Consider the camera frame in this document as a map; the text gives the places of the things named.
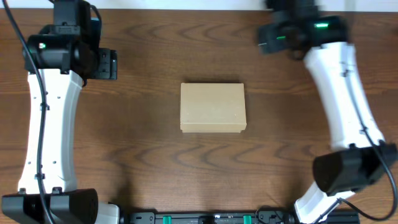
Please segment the cardboard box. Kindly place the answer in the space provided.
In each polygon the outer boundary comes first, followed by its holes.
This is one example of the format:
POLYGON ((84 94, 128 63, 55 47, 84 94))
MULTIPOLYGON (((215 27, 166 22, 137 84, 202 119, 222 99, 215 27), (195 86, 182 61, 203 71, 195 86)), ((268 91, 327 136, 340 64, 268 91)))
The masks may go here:
POLYGON ((184 133, 240 133, 246 129, 242 83, 182 83, 180 129, 184 133))

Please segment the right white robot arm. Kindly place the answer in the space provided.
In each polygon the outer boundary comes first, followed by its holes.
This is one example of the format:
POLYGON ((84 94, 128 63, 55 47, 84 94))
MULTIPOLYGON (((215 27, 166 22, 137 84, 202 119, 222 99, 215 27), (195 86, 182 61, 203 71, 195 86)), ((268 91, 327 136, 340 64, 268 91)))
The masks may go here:
POLYGON ((301 60, 317 86, 331 139, 331 153, 312 165, 313 184, 290 212, 274 212, 271 223, 358 223, 363 211, 349 198, 386 176, 397 146, 387 143, 371 113, 356 63, 349 22, 324 16, 315 1, 267 1, 270 24, 258 30, 264 54, 288 50, 301 60))

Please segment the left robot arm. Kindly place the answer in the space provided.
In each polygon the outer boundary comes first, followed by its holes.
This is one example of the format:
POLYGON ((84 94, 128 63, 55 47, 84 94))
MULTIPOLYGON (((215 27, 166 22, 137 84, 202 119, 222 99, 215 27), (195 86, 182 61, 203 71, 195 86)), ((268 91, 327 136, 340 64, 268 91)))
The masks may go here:
POLYGON ((73 160, 76 108, 89 79, 115 80, 115 50, 100 47, 102 19, 84 0, 53 2, 53 22, 21 38, 30 88, 27 155, 1 209, 18 223, 127 223, 94 189, 79 189, 73 160))

